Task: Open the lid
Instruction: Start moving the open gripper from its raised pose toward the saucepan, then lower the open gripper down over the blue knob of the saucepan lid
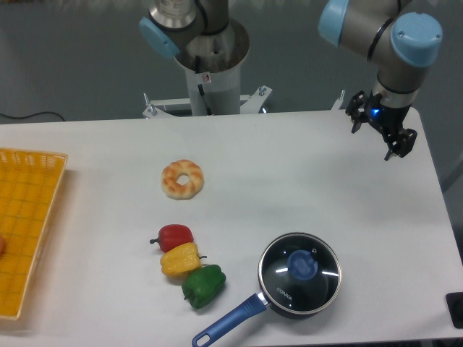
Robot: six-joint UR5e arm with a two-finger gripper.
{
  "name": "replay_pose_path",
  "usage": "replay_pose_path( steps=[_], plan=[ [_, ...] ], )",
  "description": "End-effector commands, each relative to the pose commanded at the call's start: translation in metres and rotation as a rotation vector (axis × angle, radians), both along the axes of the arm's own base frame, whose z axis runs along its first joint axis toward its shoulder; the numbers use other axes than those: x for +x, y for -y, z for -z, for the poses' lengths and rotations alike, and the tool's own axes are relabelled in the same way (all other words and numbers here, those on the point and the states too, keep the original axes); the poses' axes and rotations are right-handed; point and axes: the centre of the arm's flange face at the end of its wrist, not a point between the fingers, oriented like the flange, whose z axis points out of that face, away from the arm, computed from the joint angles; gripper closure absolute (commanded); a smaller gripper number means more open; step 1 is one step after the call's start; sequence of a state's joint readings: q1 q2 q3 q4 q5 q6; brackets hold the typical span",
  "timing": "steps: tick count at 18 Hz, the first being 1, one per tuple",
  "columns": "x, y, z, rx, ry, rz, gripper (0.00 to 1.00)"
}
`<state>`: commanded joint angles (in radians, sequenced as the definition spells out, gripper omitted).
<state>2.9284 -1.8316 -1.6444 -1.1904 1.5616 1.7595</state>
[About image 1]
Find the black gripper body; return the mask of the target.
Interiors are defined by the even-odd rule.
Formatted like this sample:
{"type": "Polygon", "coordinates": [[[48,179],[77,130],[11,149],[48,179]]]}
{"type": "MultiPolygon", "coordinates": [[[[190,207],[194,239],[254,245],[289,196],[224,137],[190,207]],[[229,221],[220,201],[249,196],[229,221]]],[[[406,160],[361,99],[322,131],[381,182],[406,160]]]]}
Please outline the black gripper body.
{"type": "Polygon", "coordinates": [[[411,105],[401,108],[389,107],[382,104],[383,99],[380,93],[369,94],[365,107],[368,123],[384,136],[398,135],[411,105]]]}

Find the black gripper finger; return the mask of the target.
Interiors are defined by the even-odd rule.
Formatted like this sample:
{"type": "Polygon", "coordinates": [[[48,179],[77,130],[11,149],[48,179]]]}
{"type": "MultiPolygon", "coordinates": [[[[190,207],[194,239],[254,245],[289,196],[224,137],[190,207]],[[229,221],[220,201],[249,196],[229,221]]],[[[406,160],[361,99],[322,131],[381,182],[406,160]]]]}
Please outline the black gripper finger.
{"type": "Polygon", "coordinates": [[[351,118],[352,134],[357,132],[361,128],[362,124],[368,124],[370,122],[370,116],[368,115],[368,111],[370,110],[369,106],[370,99],[363,90],[356,93],[350,99],[345,113],[351,118]]]}
{"type": "Polygon", "coordinates": [[[417,132],[413,129],[401,128],[396,134],[387,134],[383,138],[388,146],[384,160],[388,161],[391,156],[403,158],[409,154],[415,145],[417,132]]]}

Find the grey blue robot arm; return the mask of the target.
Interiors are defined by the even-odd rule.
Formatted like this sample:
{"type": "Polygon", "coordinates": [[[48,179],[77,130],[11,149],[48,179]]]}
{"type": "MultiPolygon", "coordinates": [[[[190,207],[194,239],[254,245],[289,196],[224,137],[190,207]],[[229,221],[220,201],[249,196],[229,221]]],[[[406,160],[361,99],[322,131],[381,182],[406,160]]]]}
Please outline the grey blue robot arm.
{"type": "MultiPolygon", "coordinates": [[[[378,67],[369,93],[349,101],[354,131],[369,124],[379,132],[388,156],[404,157],[417,133],[404,127],[443,39],[439,22],[428,14],[405,12],[405,1],[329,1],[318,23],[320,36],[378,67]]],[[[227,1],[155,1],[139,23],[148,45],[183,68],[192,113],[238,114],[240,67],[250,39],[229,16],[227,1]]]]}

